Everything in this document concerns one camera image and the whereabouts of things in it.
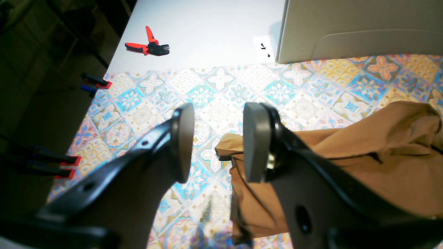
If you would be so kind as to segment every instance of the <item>crimping pliers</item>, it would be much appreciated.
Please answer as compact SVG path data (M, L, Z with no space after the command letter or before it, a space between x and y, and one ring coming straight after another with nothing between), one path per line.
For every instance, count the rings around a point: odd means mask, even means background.
M154 35L148 26L146 26L146 34L148 35L148 45L125 43L125 47L130 51L143 53L144 55L153 54L161 56L169 54L169 45L159 45L159 41L154 38Z

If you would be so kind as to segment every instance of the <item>patterned floor tile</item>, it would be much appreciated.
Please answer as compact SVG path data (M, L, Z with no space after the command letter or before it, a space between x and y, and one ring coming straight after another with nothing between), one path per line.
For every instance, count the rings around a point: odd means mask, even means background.
M396 62L398 62L398 64L401 65L402 67L406 66L406 64L408 63L410 57L411 56L409 54L394 54L394 55L390 55L390 58L395 60Z
M274 105L293 131L343 128L393 101L428 102L443 114L442 74L440 56L402 54L106 74L113 86L98 91L69 148L83 157L76 175L55 181L49 199L125 154L137 137L192 102L190 176L161 200L148 248L248 248L232 244L232 164L214 153L225 133L243 134L246 101ZM288 233L254 242L254 248L292 248Z
M363 57L355 57L355 58L348 58L352 63L354 63L358 68L363 68L365 64L367 64L372 57L370 56L363 56Z
M312 72L320 72L321 68L326 64L328 60L307 61L302 62Z
M373 108L361 99L344 93L334 103L333 110L345 119L355 123L371 114Z
M379 102L377 109L381 109L386 107L392 102L396 101L411 101L411 102L420 102L419 99L413 97L412 95L404 92L394 86L390 87L387 91L386 95Z
M290 129L291 131L297 132L305 130L305 127L301 123L295 121L293 117L281 116L280 121L286 128Z
M108 89L108 93L112 99L118 99L118 97L128 91L135 88L136 83L126 73L117 74L112 78L112 87Z
M147 98L160 111L169 110L176 102L180 100L179 94L171 86L164 86L153 92L152 96Z
M196 119L194 129L198 130L194 134L194 147L205 145L215 136L214 130L204 120Z
M250 65L239 74L239 80L260 93L266 86L278 79L278 75L264 65Z
M78 168L83 177L99 164L112 158L110 149L101 137L92 139L75 154L82 157Z
M190 168L188 181L183 185L178 183L174 184L173 188L176 190L175 192L183 199L193 199L199 196L209 184L207 181L211 175L208 170L209 167L208 162L197 159Z
M443 94L441 92L432 89L427 102L443 116Z
M149 95L160 88L163 84L164 81L160 79L158 74L151 73L138 84L138 87L141 89L144 95Z
M217 173L222 168L222 162L214 157L215 146L220 142L220 139L214 138L209 142L200 152L200 159L206 164L206 167L212 172Z
M202 83L203 80L199 75L190 69L183 69L176 72L176 74L167 81L167 84L172 86L181 96L186 95L191 89Z
M388 56L372 57L365 66L365 70L375 77L390 82L395 79L401 67Z
M350 92L364 100L366 103L377 102L383 98L388 91L389 85L369 73L361 71L349 83Z
M210 74L212 72L212 70L214 70L214 68L207 66L207 67L193 68L191 70L193 70L195 73L197 73L199 75L206 75L206 74Z
M129 89L114 100L120 113L127 113L143 102L144 94L139 88Z
M337 59L327 61L320 73L337 84L346 87L359 71L360 69L351 61Z
M263 90L262 96L271 101L273 105L280 106L291 100L296 92L296 88L283 81L274 81Z
M199 112L217 135L225 132L238 132L239 123L243 121L241 110L223 96L217 95Z
M98 131L103 131L120 118L120 112L114 104L109 104L92 117Z
M439 70L435 74L432 86L437 88L440 92L443 92L443 63L441 65L441 68L439 68Z
M316 74L303 85L303 89L311 97L329 107L342 94L342 88L335 82Z
M288 66L288 71L283 73L283 77L287 79L289 83L295 86L301 86L308 81L312 74L304 64L294 63Z
M317 123L318 129L345 128L349 125L352 125L351 121L338 115L332 110L325 113Z
M191 217L180 217L165 233L164 248L203 248L202 227Z
M237 106L242 106L245 102L252 101L254 98L253 91L241 82L233 82L227 88L226 98L231 100Z
M82 124L80 125L80 128L78 129L77 134L74 137L74 140L72 141L70 151L78 151L81 149L87 142L89 142L91 139L98 136L98 130L94 125L94 122L89 117L89 115L86 115L83 119Z
M186 95L186 101L193 102L195 108L203 108L214 99L215 90L207 84L196 85Z
M114 151L114 154L116 157L120 157L123 156L124 154L126 154L126 152L128 152L128 150L130 150L137 142L137 139L135 138L130 138L128 139L128 141L121 147L117 148Z
M120 119L101 133L101 138L111 152L135 139L134 131L124 119Z
M432 83L437 73L438 64L426 55L411 55L406 68L419 75L426 82Z
M425 101L429 96L430 86L423 79L406 69L400 72L394 81L394 85L420 101Z
M147 104L148 102L145 102L144 105L139 105L124 115L136 137L140 137L163 122L157 108Z
M313 128L327 110L319 101L303 93L298 93L283 109L286 116L292 117L307 129Z
M127 75L133 79L133 81L138 82L149 74L149 71L139 71L139 72L128 72Z
M182 203L183 201L178 198L172 189L166 192L152 224L152 231L156 235L163 234L171 226L171 223L180 216L183 212Z
M95 98L92 100L91 106L88 109L88 114L90 116L97 114L103 107L107 106L109 103L111 103L111 96L109 96L107 91L99 89L95 94Z
M208 77L208 82L216 91L221 91L234 80L225 69L219 67Z

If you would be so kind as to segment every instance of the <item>tan fabric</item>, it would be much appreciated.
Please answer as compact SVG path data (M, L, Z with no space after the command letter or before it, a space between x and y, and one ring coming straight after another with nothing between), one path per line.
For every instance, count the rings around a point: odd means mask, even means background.
M295 134L394 205L421 216L443 214L443 135L430 105L394 102L343 129ZM287 232L272 186L245 181L242 137L225 134L216 153L232 160L234 242L245 232L252 237Z

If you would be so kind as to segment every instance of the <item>white tabletop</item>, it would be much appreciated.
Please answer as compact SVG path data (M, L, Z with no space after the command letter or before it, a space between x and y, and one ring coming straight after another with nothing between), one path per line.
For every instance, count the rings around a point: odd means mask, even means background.
M275 61L285 0L139 0L108 73L228 66ZM170 54L143 55L149 26ZM260 43L266 50L260 49Z

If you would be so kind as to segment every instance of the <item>beige panel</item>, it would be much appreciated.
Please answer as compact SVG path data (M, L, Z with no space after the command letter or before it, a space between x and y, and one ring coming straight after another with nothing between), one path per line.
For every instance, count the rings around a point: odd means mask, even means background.
M288 0L277 61L443 54L442 12L442 0Z

